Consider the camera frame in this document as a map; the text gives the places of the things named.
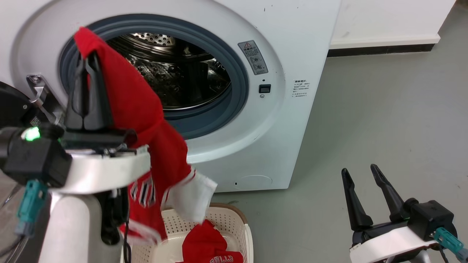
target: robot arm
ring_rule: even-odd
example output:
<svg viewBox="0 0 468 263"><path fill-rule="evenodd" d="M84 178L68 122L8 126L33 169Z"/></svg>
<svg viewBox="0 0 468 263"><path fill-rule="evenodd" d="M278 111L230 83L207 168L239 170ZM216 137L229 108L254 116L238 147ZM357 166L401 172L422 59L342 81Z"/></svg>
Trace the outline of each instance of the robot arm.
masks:
<svg viewBox="0 0 468 263"><path fill-rule="evenodd" d="M127 185L150 170L148 147L129 149L133 130L113 129L113 118L96 53L79 59L65 128L0 130L0 168L26 186L15 233L34 234L48 192L51 216L39 262L119 262L131 258L118 227L128 222Z"/></svg>
<svg viewBox="0 0 468 263"><path fill-rule="evenodd" d="M377 165L371 165L377 185L390 210L390 222L374 225L364 212L354 182L346 168L341 172L351 229L354 231L350 258L353 263L423 262L430 263L427 249L449 249L460 262L468 262L452 223L453 213L434 200L420 204L410 198L403 202Z"/></svg>

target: black baseboard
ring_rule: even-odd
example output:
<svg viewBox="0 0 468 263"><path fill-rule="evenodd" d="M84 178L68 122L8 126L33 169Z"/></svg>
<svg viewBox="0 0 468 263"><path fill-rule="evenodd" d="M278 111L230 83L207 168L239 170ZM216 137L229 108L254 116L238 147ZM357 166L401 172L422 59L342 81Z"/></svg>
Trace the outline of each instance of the black baseboard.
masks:
<svg viewBox="0 0 468 263"><path fill-rule="evenodd" d="M327 57L346 57L360 55L377 55L391 53L429 52L435 44L419 44L404 46L358 47L328 50Z"/></svg>

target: warning label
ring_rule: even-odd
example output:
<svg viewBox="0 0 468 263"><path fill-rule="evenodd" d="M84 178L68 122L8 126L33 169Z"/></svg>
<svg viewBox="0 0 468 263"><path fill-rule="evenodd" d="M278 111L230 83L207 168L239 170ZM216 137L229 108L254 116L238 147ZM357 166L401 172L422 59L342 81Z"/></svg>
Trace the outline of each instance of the warning label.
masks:
<svg viewBox="0 0 468 263"><path fill-rule="evenodd" d="M38 127L41 124L41 120L36 116L34 119L32 119L30 122L31 126L33 127Z"/></svg>
<svg viewBox="0 0 468 263"><path fill-rule="evenodd" d="M310 82L307 80L294 80L294 85L292 87L291 97L300 98L307 97L310 89Z"/></svg>
<svg viewBox="0 0 468 263"><path fill-rule="evenodd" d="M238 43L238 46L241 48L245 57L249 61L255 75L268 73L263 56L260 53L260 50L258 49L255 41L250 40L246 42L240 42Z"/></svg>

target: white wall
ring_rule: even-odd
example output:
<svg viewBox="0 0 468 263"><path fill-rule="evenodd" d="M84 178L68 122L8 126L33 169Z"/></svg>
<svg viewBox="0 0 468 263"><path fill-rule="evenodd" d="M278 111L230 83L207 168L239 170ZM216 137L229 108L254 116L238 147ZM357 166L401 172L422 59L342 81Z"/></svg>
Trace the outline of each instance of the white wall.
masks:
<svg viewBox="0 0 468 263"><path fill-rule="evenodd" d="M342 0L331 49L432 44L455 0Z"/></svg>

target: laundry basket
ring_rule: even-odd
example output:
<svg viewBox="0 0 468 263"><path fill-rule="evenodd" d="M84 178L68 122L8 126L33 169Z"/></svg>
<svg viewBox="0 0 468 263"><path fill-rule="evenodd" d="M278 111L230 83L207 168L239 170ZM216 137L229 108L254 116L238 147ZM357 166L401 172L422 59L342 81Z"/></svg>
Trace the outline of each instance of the laundry basket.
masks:
<svg viewBox="0 0 468 263"><path fill-rule="evenodd" d="M132 263L175 263L183 261L182 243L196 225L183 220L174 209L162 212L168 240L160 245L132 246ZM252 233L244 214L232 205L211 203L206 219L227 242L227 251L242 253L244 263L253 263Z"/></svg>

